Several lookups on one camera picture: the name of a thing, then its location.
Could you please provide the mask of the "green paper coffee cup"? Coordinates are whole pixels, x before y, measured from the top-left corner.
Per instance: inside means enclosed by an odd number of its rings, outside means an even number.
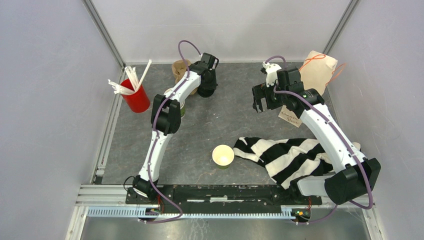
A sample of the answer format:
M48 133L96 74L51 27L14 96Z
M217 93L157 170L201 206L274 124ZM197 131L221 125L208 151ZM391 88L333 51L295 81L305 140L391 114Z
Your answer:
M212 160L221 169L227 169L235 157L233 149L228 145L218 145L212 151Z

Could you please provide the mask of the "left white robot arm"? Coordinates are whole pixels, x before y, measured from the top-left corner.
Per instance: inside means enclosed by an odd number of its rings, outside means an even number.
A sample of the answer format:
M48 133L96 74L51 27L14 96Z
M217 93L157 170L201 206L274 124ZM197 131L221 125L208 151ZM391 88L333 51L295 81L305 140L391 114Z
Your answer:
M158 94L153 101L151 124L152 135L145 161L133 180L132 188L145 204L157 198L160 166L167 145L181 126L181 103L197 89L203 98L210 97L217 88L216 67L219 60L207 63L199 60L188 67L183 78L166 94Z

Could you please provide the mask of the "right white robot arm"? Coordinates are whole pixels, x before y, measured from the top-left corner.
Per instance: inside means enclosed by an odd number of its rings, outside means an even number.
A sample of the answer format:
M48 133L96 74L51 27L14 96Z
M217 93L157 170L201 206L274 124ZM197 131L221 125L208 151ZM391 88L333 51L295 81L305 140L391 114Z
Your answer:
M309 196L328 197L336 204L350 202L363 209L374 205L372 190L381 170L376 158L368 159L347 138L331 116L323 97L314 88L305 89L297 67L283 69L278 64L263 66L264 83L252 87L253 105L263 112L285 106L311 130L331 161L334 173L297 177L289 189L289 199L302 204Z

